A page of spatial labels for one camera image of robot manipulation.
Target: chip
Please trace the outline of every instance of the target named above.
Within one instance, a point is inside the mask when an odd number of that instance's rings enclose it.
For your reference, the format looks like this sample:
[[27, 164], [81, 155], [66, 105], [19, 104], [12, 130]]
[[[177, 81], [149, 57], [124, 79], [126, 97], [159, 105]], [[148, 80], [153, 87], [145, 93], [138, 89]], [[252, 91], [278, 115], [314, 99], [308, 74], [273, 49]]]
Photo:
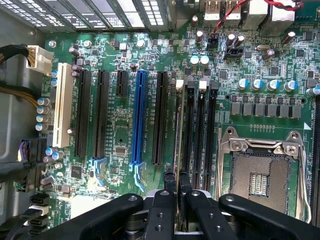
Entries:
[[244, 58], [245, 58], [245, 59], [250, 59], [250, 58], [252, 58], [252, 51], [245, 51], [245, 52], [244, 52]]
[[220, 70], [219, 71], [219, 78], [221, 79], [226, 79], [227, 78], [227, 75], [228, 75], [228, 72], [225, 71], [225, 70]]
[[206, 69], [203, 71], [203, 75], [205, 75], [205, 76], [211, 76], [211, 69], [206, 68]]
[[71, 166], [71, 177], [75, 179], [82, 178], [82, 167], [81, 166]]
[[295, 56], [296, 56], [296, 57], [304, 57], [304, 56], [305, 56], [305, 50], [303, 50], [303, 49], [297, 49], [297, 50], [295, 51]]
[[271, 75], [278, 75], [279, 74], [279, 68], [277, 66], [272, 66], [270, 69]]

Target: pci express slot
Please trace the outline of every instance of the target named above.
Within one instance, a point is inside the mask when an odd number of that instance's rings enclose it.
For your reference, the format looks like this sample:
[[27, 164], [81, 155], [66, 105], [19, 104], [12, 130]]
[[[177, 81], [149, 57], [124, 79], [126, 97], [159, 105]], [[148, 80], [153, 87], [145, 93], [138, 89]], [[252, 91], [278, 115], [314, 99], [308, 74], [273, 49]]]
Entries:
[[87, 153], [88, 122], [90, 110], [91, 72], [80, 71], [79, 91], [76, 112], [76, 132], [74, 156], [84, 158]]
[[144, 70], [138, 70], [134, 96], [131, 165], [138, 165], [142, 162], [147, 84], [147, 72]]
[[212, 157], [214, 149], [214, 130], [216, 117], [216, 101], [218, 95], [219, 83], [212, 82], [210, 84], [210, 93], [207, 111], [207, 125], [206, 125], [206, 143], [205, 143], [205, 158], [204, 158], [204, 182], [203, 190], [210, 191]]
[[153, 131], [152, 164], [160, 165], [163, 160], [167, 96], [168, 72], [158, 71], [156, 81], [155, 119]]
[[98, 81], [96, 87], [97, 100], [93, 115], [93, 159], [101, 159], [105, 157], [109, 79], [110, 73], [108, 71], [98, 71]]
[[315, 116], [313, 126], [313, 154], [312, 154], [312, 191], [311, 216], [312, 225], [320, 227], [320, 95], [315, 97]]
[[186, 123], [184, 135], [184, 148], [183, 148], [183, 163], [182, 170], [189, 172], [191, 145], [192, 145], [192, 132], [194, 125], [194, 103], [195, 103], [195, 82], [188, 81], [187, 83], [187, 102], [186, 102]]
[[199, 92], [198, 107], [197, 107], [197, 121], [196, 121], [196, 138], [194, 147], [194, 162], [193, 162], [193, 189], [200, 189], [200, 171], [201, 158], [204, 138], [204, 120], [205, 120], [205, 104], [206, 93]]

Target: black pcie slot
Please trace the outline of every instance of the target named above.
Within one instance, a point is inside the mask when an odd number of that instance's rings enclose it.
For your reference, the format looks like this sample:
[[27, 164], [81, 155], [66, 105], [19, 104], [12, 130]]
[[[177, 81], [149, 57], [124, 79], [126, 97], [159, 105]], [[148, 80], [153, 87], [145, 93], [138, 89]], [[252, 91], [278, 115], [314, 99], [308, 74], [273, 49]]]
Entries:
[[167, 96], [168, 72], [159, 71], [156, 81], [155, 118], [153, 131], [152, 164], [160, 165], [163, 160]]
[[91, 72], [80, 71], [80, 83], [78, 91], [77, 112], [76, 112], [76, 132], [74, 156], [84, 158], [87, 153], [88, 122], [90, 110], [90, 88]]
[[194, 125], [194, 103], [195, 103], [195, 83], [189, 81], [187, 85], [187, 106], [186, 106], [186, 123], [185, 123], [185, 137], [183, 148], [183, 171], [189, 172], [192, 132]]
[[200, 171], [201, 158], [204, 137], [204, 120], [205, 120], [205, 103], [206, 95], [199, 92], [198, 107], [197, 107], [197, 121], [196, 121], [196, 138], [194, 147], [194, 162], [193, 162], [193, 189], [200, 189]]
[[210, 85], [208, 112], [207, 112], [207, 126], [206, 126], [206, 143], [205, 143], [205, 159], [204, 159], [204, 182], [203, 190], [210, 190], [212, 155], [214, 149], [214, 130], [216, 117], [216, 101], [219, 84], [212, 82]]
[[105, 156], [109, 78], [110, 73], [108, 71], [99, 70], [96, 87], [97, 102], [93, 116], [93, 159], [101, 159]]
[[313, 156], [312, 156], [312, 225], [320, 227], [320, 96], [315, 97]]

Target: ram slot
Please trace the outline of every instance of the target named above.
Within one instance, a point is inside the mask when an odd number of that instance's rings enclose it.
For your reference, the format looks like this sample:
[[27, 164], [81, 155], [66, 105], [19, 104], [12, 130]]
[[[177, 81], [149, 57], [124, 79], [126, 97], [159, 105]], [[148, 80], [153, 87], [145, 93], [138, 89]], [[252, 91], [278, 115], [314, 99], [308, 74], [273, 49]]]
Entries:
[[186, 102], [186, 123], [183, 148], [182, 170], [189, 172], [190, 156], [192, 146], [192, 132], [194, 126], [194, 103], [195, 103], [195, 83], [188, 81], [187, 83], [187, 102]]
[[109, 78], [110, 74], [108, 71], [99, 70], [98, 85], [96, 87], [97, 101], [93, 115], [93, 159], [101, 159], [105, 157]]
[[212, 171], [212, 157], [214, 149], [214, 130], [215, 130], [215, 116], [216, 116], [216, 101], [218, 95], [219, 83], [212, 82], [210, 84], [207, 125], [206, 125], [206, 143], [205, 143], [205, 158], [204, 158], [204, 182], [203, 190], [210, 191], [211, 171]]
[[159, 71], [156, 81], [155, 119], [153, 131], [152, 164], [160, 165], [163, 160], [166, 110], [168, 96], [168, 72]]
[[196, 120], [196, 138], [194, 147], [194, 162], [193, 162], [193, 189], [200, 189], [200, 173], [201, 173], [201, 159], [203, 150], [204, 138], [204, 121], [205, 121], [205, 105], [206, 105], [206, 92], [199, 89], [198, 107], [197, 107], [197, 120]]
[[80, 71], [80, 83], [78, 91], [77, 112], [76, 112], [76, 132], [74, 156], [84, 158], [87, 153], [88, 122], [90, 117], [90, 89], [91, 72]]

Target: silver capacitor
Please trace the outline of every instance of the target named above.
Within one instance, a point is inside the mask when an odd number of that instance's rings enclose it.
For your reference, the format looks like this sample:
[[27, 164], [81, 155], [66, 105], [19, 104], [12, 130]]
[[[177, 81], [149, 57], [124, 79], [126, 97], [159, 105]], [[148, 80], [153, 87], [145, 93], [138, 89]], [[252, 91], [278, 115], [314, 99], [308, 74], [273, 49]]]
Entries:
[[35, 119], [38, 123], [47, 123], [50, 120], [48, 115], [43, 114], [38, 114]]
[[47, 184], [52, 184], [54, 182], [54, 177], [53, 176], [47, 176], [45, 178], [42, 178], [40, 180], [41, 185], [47, 185]]
[[69, 48], [69, 53], [71, 53], [76, 58], [80, 57], [80, 52], [77, 49], [75, 49], [73, 46]]
[[50, 99], [46, 97], [40, 97], [37, 100], [37, 103], [39, 106], [49, 106], [50, 105]]
[[38, 106], [36, 108], [36, 112], [38, 114], [48, 114], [50, 112], [50, 108], [47, 106]]
[[196, 31], [195, 33], [195, 42], [197, 44], [201, 43], [204, 39], [204, 32], [199, 30], [199, 31]]
[[236, 39], [236, 36], [234, 34], [229, 34], [228, 37], [225, 40], [225, 45], [227, 47], [230, 47], [232, 44], [234, 44], [234, 41]]

